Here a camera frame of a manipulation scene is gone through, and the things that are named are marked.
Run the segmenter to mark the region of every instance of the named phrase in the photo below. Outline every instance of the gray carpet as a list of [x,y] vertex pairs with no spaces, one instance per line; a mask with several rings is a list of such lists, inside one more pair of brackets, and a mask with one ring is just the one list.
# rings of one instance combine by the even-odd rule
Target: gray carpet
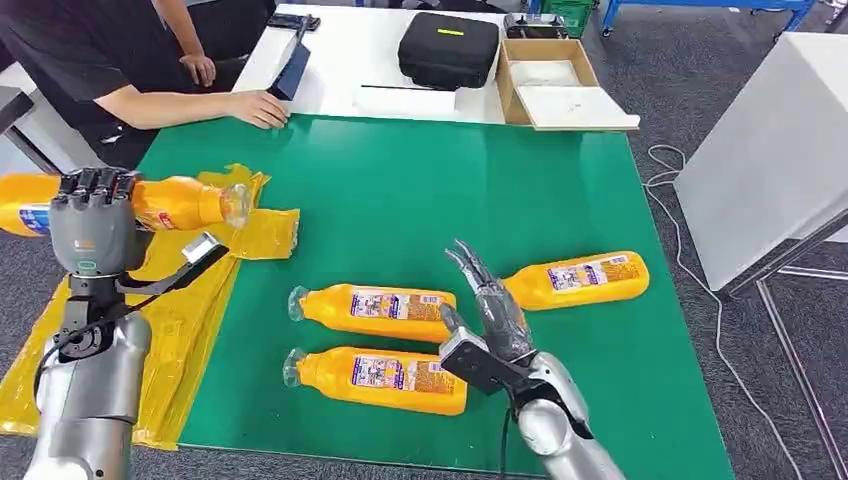
[[[829,9],[817,5],[802,30],[822,31]],[[692,153],[772,46],[771,36],[786,13],[750,16],[726,9],[622,7],[615,32],[602,40],[600,15],[584,43],[601,83],[633,113],[642,130],[631,145],[643,178],[658,172],[646,150],[655,143]],[[682,221],[670,188],[658,189]],[[763,418],[748,403],[715,350],[716,305],[673,260],[674,230],[652,204],[657,228],[684,309],[692,343],[739,479],[790,479],[794,474]],[[684,262],[698,269],[691,239],[684,238]],[[5,373],[26,339],[35,316],[61,271],[49,243],[0,233],[0,373]],[[848,246],[826,244],[801,264],[848,268]],[[848,285],[780,277],[773,291],[796,347],[819,392],[837,442],[848,454]],[[757,297],[727,305],[723,349],[757,401],[774,418],[808,479],[836,478],[818,439],[812,417]],[[33,441],[0,436],[0,479],[20,478]],[[427,471],[272,454],[183,448],[166,453],[133,449],[137,479],[477,479],[486,475]]]

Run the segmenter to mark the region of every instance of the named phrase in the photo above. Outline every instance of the black cable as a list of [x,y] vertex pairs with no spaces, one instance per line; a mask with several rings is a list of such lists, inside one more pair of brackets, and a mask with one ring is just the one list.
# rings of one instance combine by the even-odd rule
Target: black cable
[[501,474],[500,479],[506,480],[506,434],[509,432],[509,421],[512,420],[512,405],[506,407],[504,426],[501,430]]
[[506,435],[509,432],[509,421],[515,418],[516,410],[515,410],[515,394],[509,388],[509,386],[500,378],[494,379],[498,382],[501,387],[506,391],[506,395],[509,398],[509,405],[506,407],[506,413],[504,413],[504,425],[501,430],[501,469],[500,475],[498,476],[500,480],[506,480]]
[[105,326],[107,326],[111,323],[115,323],[118,320],[120,320],[121,318],[126,317],[129,314],[136,312],[138,310],[141,310],[142,308],[146,307],[147,305],[150,304],[150,302],[152,302],[153,300],[156,300],[157,298],[159,298],[159,295],[152,295],[152,296],[144,299],[143,301],[133,305],[132,307],[128,307],[126,309],[122,308],[122,309],[118,310],[117,313],[113,313],[112,315],[104,316],[103,318],[101,318],[100,320],[98,320],[94,323],[89,323],[88,325],[86,325],[86,326],[84,326],[80,329],[77,329],[77,330],[70,332],[68,334],[68,336],[65,337],[64,340],[62,340],[61,342],[57,342],[55,345],[50,347],[50,349],[47,350],[47,353],[45,353],[41,357],[41,360],[38,361],[38,366],[35,367],[35,378],[33,379],[33,382],[32,382],[33,399],[36,402],[38,401],[38,387],[41,385],[41,375],[44,373],[44,366],[47,363],[47,360],[50,358],[51,355],[56,353],[56,351],[65,348],[69,343],[73,342],[74,340],[79,338],[81,335],[84,335],[84,334],[94,330],[95,328],[103,328],[103,327],[105,327]]

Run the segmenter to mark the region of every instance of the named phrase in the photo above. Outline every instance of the bottle label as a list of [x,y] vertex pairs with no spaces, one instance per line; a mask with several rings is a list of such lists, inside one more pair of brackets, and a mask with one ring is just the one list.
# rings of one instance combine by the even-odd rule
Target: bottle label
[[627,255],[599,258],[591,262],[548,269],[548,277],[556,293],[629,280],[638,276],[639,270],[634,263],[627,260]]
[[28,229],[39,235],[47,235],[50,233],[50,221],[47,219],[49,210],[50,205],[21,205],[18,215]]
[[456,377],[439,362],[413,360],[404,365],[391,357],[357,355],[350,383],[361,387],[450,394],[454,391]]
[[350,304],[354,317],[440,322],[438,295],[408,295],[383,290],[356,290]]

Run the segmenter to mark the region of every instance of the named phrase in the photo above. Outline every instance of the green mat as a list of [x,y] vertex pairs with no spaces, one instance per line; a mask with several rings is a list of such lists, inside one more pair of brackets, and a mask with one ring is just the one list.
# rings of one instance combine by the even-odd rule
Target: green mat
[[[151,179],[239,162],[272,176],[260,204],[302,209],[286,261],[244,262],[180,443],[495,471],[506,398],[471,392],[443,417],[287,389],[293,347],[436,352],[287,318],[297,285],[448,290],[475,328],[473,296],[443,248],[467,240],[492,271],[613,250],[639,252],[651,286],[625,302],[528,313],[536,345],[570,369],[595,434],[631,479],[732,478],[627,139],[616,133],[296,115],[280,131],[221,120],[163,131]],[[517,428],[507,470],[541,474]]]

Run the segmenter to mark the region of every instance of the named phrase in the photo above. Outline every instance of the orange bottle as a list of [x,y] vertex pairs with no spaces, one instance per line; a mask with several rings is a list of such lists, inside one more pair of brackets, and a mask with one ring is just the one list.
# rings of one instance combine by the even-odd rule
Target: orange bottle
[[336,400],[439,415],[462,413],[468,395],[468,385],[442,369],[437,355],[353,347],[313,354],[296,348],[283,380]]
[[[47,211],[59,191],[59,176],[18,174],[0,177],[0,229],[35,237],[49,231]],[[221,189],[189,177],[139,181],[133,190],[136,218],[151,230],[193,230],[226,221],[247,222],[247,188]]]
[[613,252],[530,265],[503,281],[524,310],[548,310],[639,296],[650,275],[636,252]]
[[450,336],[439,313],[442,303],[456,308],[456,297],[435,290],[342,283],[312,292],[296,287],[289,295],[289,316],[344,332],[441,343]]

